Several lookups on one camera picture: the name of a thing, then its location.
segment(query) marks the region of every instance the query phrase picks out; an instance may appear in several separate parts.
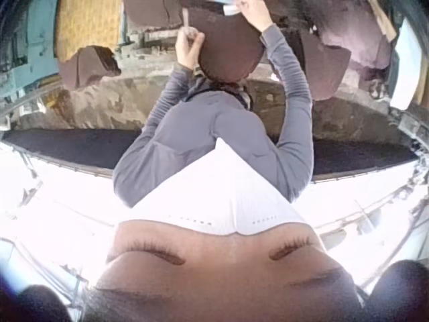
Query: eye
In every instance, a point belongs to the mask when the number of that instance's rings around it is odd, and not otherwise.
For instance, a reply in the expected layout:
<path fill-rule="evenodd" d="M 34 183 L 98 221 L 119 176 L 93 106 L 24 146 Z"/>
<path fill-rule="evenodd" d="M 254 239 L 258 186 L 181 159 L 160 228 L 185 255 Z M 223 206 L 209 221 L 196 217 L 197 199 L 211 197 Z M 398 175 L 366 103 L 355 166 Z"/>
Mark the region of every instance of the eye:
<path fill-rule="evenodd" d="M 309 237 L 304 239 L 294 239 L 293 241 L 284 244 L 282 247 L 274 251 L 271 251 L 269 253 L 269 258 L 271 260 L 281 260 L 287 255 L 290 255 L 291 253 L 295 252 L 299 248 L 304 246 L 311 246 L 311 245 L 312 243 Z"/>
<path fill-rule="evenodd" d="M 117 254 L 116 256 L 109 257 L 107 259 L 107 262 L 111 262 L 114 259 L 118 258 L 120 255 L 129 253 L 129 252 L 145 252 L 152 255 L 155 255 L 156 257 L 159 257 L 166 262 L 169 262 L 173 265 L 183 265 L 185 264 L 185 260 L 181 257 L 177 256 L 176 254 L 173 254 L 168 248 L 164 248 L 159 245 L 155 245 L 154 243 L 139 243 L 135 242 L 133 244 L 129 244 L 127 247 L 125 247 L 120 254 Z"/>

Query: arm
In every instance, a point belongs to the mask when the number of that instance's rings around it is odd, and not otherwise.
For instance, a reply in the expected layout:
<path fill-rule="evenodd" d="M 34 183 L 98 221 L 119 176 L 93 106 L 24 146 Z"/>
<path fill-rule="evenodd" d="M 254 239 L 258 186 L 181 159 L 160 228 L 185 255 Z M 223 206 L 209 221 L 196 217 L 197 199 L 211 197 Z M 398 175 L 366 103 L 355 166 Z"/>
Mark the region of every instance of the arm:
<path fill-rule="evenodd" d="M 189 38 L 194 38 L 191 48 L 189 48 Z M 144 166 L 144 162 L 141 161 L 141 157 L 144 155 L 143 151 L 154 137 L 158 125 L 167 112 L 188 93 L 192 70 L 196 62 L 198 62 L 198 55 L 203 41 L 204 34 L 198 33 L 196 30 L 194 30 L 193 37 L 189 37 L 183 28 L 179 31 L 176 42 L 178 64 L 168 79 L 167 85 L 155 107 L 149 114 L 141 135 L 131 144 L 113 171 L 115 194 L 129 207 L 131 206 L 127 202 L 130 197 L 129 191 L 135 187 L 135 178 L 138 173 L 141 173 L 141 167 Z"/>
<path fill-rule="evenodd" d="M 281 185 L 289 201 L 298 198 L 312 178 L 314 152 L 312 140 L 312 97 L 300 63 L 276 25 L 262 33 L 268 58 L 279 72 L 286 93 L 287 111 L 279 150 Z"/>
<path fill-rule="evenodd" d="M 192 47 L 189 46 L 189 40 L 193 40 Z M 189 80 L 192 77 L 194 66 L 198 62 L 203 42 L 204 34 L 195 28 L 181 28 L 179 30 L 176 42 L 178 64 L 162 91 L 161 97 L 149 114 L 141 135 L 137 138 L 140 141 L 139 148 L 144 147 L 153 138 L 156 128 L 167 112 L 188 93 Z"/>
<path fill-rule="evenodd" d="M 150 112 L 145 127 L 137 139 L 141 141 L 139 144 L 140 148 L 142 144 L 146 145 L 153 138 L 156 128 L 167 112 L 188 94 L 191 78 L 192 70 L 180 64 L 175 66 L 166 87 L 162 91 L 155 107 Z"/>

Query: hand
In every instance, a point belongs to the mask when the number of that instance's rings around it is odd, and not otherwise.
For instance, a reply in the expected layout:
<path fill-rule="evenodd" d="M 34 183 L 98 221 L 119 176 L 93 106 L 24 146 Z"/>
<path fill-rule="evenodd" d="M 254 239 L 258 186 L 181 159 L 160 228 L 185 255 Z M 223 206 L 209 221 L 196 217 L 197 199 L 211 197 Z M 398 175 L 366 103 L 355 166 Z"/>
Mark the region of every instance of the hand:
<path fill-rule="evenodd" d="M 273 24 L 264 0 L 235 0 L 246 20 L 260 32 Z"/>
<path fill-rule="evenodd" d="M 194 69 L 195 65 L 198 64 L 198 57 L 200 56 L 203 42 L 204 34 L 198 32 L 197 29 L 192 27 L 180 28 L 176 42 L 178 63 L 186 68 Z"/>

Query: finger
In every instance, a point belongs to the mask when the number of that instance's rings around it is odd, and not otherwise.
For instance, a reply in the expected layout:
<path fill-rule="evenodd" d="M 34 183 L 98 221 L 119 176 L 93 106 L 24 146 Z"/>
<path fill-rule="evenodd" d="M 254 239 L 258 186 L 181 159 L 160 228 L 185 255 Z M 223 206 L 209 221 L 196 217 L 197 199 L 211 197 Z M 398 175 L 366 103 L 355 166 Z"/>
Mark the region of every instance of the finger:
<path fill-rule="evenodd" d="M 185 27 L 181 27 L 177 34 L 176 47 L 181 46 L 186 41 L 186 30 Z"/>
<path fill-rule="evenodd" d="M 202 44 L 204 43 L 204 38 L 205 38 L 205 35 L 202 32 L 198 33 L 190 51 L 189 51 L 190 56 L 198 57 L 198 55 L 200 54 L 200 51 L 201 51 Z"/>

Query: cloth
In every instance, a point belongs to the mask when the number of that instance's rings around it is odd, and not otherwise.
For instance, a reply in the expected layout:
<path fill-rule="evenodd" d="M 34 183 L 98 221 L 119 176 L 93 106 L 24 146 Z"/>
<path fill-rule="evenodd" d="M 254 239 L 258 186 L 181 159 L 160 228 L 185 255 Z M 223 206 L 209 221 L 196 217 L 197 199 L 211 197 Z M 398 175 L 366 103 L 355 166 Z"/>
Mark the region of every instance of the cloth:
<path fill-rule="evenodd" d="M 136 219 L 211 235 L 255 235 L 284 223 L 305 223 L 291 204 L 221 138 L 213 151 L 138 202 L 126 221 Z"/>
<path fill-rule="evenodd" d="M 261 39 L 284 81 L 287 97 L 288 110 L 277 145 L 267 137 L 260 118 L 226 92 L 201 93 L 181 102 L 188 94 L 192 71 L 178 67 L 141 135 L 114 170 L 115 193 L 128 207 L 214 150 L 218 138 L 289 202 L 299 197 L 313 171 L 312 98 L 300 64 L 278 27 L 272 25 Z"/>

